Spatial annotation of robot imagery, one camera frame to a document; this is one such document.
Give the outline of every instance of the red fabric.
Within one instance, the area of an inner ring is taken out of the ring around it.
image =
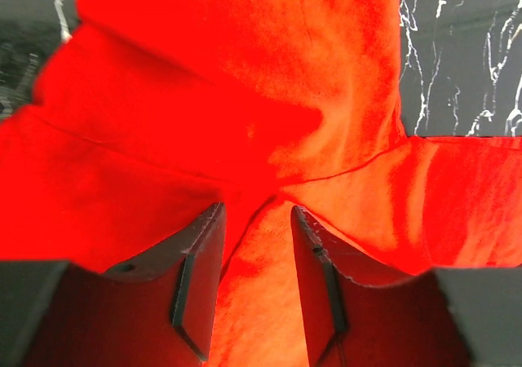
[[[405,137],[398,0],[77,1],[0,127],[0,259],[103,271],[225,201],[232,366],[306,364],[292,203],[408,273],[522,263],[520,139]]]

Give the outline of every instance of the marble pattern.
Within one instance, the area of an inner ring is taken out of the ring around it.
[[[1,121],[30,101],[36,73],[78,20],[74,0],[0,2]],[[522,134],[521,10],[522,0],[400,0],[410,135]]]

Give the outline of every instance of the marble surface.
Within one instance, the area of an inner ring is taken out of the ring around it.
[[[410,135],[522,134],[522,0],[401,0]],[[74,0],[0,0],[0,120],[78,23]]]

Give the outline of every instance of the black marble tabletop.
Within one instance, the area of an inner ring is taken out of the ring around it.
[[[522,134],[522,0],[401,0],[410,135]],[[78,23],[74,0],[0,0],[0,120]]]

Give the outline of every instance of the red cloth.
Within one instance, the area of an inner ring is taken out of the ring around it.
[[[103,271],[225,201],[231,366],[306,365],[293,203],[408,273],[522,263],[520,139],[405,136],[398,0],[77,2],[0,127],[0,259]]]

